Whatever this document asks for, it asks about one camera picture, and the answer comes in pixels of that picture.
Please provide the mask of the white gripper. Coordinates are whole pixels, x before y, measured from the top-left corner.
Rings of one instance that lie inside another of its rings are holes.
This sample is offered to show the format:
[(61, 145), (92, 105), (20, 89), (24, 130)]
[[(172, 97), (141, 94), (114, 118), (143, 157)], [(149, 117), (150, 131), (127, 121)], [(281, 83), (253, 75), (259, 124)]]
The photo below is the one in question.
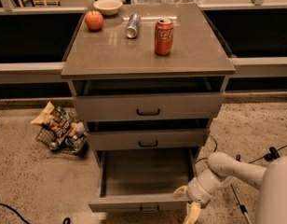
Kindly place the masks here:
[(186, 197), (192, 201), (186, 205), (186, 217), (183, 224), (195, 224), (201, 213), (212, 199), (218, 189), (229, 187), (234, 182), (234, 177), (219, 176), (210, 169), (206, 169), (199, 176), (194, 177), (187, 186), (176, 189), (172, 196), (176, 199)]

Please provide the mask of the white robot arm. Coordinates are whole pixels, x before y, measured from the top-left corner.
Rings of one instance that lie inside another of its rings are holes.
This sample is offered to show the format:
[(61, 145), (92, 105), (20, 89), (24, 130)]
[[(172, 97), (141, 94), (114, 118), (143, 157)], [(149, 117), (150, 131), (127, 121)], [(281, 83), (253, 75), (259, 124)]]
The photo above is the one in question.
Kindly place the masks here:
[(202, 206), (234, 177), (259, 190), (255, 224), (287, 224), (287, 156), (263, 167), (236, 161), (223, 152), (212, 153), (208, 168), (173, 192), (174, 198), (189, 199), (184, 224), (195, 224)]

